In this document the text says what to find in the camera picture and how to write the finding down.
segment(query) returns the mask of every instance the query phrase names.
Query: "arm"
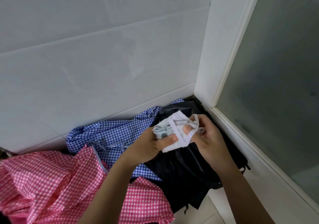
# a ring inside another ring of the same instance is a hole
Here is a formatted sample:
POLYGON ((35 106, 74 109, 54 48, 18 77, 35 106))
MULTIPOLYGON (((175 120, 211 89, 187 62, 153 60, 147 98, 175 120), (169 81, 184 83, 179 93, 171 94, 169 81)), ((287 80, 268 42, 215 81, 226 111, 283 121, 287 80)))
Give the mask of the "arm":
POLYGON ((134 169, 178 140, 175 135, 156 140, 152 130, 153 128, 146 129, 114 163, 94 199, 78 221, 79 224, 117 224, 134 169))
MULTIPOLYGON (((196 143, 201 155, 220 177, 236 223, 274 224, 247 180, 238 170, 218 128, 206 115, 198 115, 198 118, 205 132, 202 135, 195 133, 192 141, 196 143)), ((186 134, 190 130, 189 126, 184 126, 186 134)))

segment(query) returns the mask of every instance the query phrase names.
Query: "white fabric item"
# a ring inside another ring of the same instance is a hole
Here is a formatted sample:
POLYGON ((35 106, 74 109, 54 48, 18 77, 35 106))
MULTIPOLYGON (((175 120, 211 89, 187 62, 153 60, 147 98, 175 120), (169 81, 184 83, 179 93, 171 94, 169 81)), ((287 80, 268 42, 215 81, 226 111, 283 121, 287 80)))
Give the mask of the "white fabric item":
POLYGON ((154 126, 153 133, 155 134, 157 139, 164 138, 173 133, 175 133, 178 137, 178 141, 164 148, 163 153, 177 148, 188 146, 190 144, 190 139, 196 132, 204 132, 205 129, 203 127, 199 127, 197 114, 194 114, 194 117, 195 121, 192 121, 188 117, 186 117, 181 111, 178 111, 176 113, 173 113, 171 116, 164 119, 163 121, 161 121, 156 126, 154 126), (193 130, 191 130, 188 135, 186 135, 183 131, 184 125, 189 125, 193 128, 193 130))

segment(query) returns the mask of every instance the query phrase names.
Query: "pink gingham fabric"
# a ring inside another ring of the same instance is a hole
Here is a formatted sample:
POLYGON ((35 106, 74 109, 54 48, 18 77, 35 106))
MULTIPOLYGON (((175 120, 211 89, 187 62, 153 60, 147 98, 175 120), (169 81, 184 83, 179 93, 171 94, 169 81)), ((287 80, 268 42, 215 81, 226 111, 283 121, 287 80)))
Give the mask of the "pink gingham fabric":
MULTIPOLYGON (((0 162, 0 211, 13 223, 76 223, 106 173, 92 147, 76 156, 44 151, 0 162)), ((162 190, 138 177, 129 184, 118 223, 168 224, 174 219, 162 190)))

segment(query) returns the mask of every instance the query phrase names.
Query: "checkered fabric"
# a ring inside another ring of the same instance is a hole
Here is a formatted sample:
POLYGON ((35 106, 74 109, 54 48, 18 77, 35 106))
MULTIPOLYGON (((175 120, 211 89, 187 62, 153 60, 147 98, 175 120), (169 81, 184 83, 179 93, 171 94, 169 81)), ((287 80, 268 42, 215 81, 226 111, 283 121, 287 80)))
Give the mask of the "checkered fabric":
MULTIPOLYGON (((178 99, 171 104, 183 101, 178 99)), ((68 150, 71 154, 76 154, 85 144, 93 146, 100 158, 111 168, 123 151, 152 124, 161 109, 159 106, 149 108, 132 120, 106 120, 74 128, 66 141, 68 150)), ((132 175, 132 177, 139 176, 161 180, 143 163, 136 167, 132 175)))
MULTIPOLYGON (((0 211, 12 223, 76 223, 105 176, 93 147, 76 156, 46 151, 11 157, 0 162, 0 211)), ((142 177, 129 184, 118 223, 173 219, 158 186, 142 177)))

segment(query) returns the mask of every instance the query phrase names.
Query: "blue and white checkered cloth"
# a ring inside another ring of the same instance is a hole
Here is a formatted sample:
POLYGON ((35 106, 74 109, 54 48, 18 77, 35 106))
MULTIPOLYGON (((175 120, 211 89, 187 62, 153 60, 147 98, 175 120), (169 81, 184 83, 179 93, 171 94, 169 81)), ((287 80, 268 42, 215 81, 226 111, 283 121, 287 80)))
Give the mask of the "blue and white checkered cloth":
MULTIPOLYGON (((173 103, 183 102, 178 99, 173 103)), ((162 108, 155 106, 136 115, 132 120, 100 121, 88 126, 76 127, 66 140, 68 150, 71 154, 78 153, 84 146, 93 146, 99 157, 110 169, 134 141, 154 121, 157 113, 162 108)), ((136 167, 132 177, 142 176, 144 178, 161 180, 145 164, 136 167)))

